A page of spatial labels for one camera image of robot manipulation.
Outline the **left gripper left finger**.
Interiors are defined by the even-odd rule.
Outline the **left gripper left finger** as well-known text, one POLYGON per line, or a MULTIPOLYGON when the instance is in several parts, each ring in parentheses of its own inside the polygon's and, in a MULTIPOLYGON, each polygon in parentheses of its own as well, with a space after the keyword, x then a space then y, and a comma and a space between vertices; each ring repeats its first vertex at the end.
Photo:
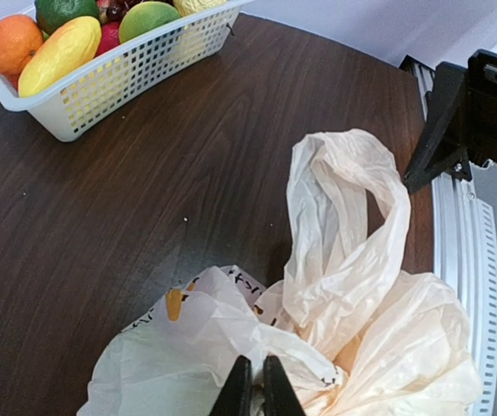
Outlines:
POLYGON ((252 363, 243 355, 234 362, 210 416, 248 416, 252 401, 252 363))

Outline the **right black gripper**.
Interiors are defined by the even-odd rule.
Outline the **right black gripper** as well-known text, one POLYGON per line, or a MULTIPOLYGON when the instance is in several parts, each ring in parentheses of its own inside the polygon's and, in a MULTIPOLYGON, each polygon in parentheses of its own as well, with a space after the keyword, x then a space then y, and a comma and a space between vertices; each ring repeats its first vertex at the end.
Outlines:
POLYGON ((487 159, 497 164, 496 53, 477 50, 468 68, 440 63, 425 101, 425 125, 403 175, 409 193, 443 173, 470 181, 469 158, 476 165, 487 159))

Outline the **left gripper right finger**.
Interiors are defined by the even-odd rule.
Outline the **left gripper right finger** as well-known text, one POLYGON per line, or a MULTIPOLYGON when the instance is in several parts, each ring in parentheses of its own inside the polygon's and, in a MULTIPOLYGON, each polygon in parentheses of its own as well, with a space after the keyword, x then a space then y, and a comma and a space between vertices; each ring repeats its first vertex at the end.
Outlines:
POLYGON ((304 416, 304 409, 277 356, 265 358, 263 376, 265 416, 304 416))

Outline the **beige plastic bag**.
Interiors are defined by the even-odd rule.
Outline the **beige plastic bag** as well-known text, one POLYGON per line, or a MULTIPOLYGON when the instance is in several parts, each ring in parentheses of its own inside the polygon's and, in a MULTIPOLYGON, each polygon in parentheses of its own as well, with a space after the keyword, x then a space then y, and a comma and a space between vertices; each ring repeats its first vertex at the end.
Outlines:
POLYGON ((481 394, 455 292, 402 269, 409 195, 371 133, 312 133, 292 151, 291 256, 260 285, 213 266, 106 347, 82 415, 206 415, 233 363, 279 358, 308 415, 463 415, 481 394))

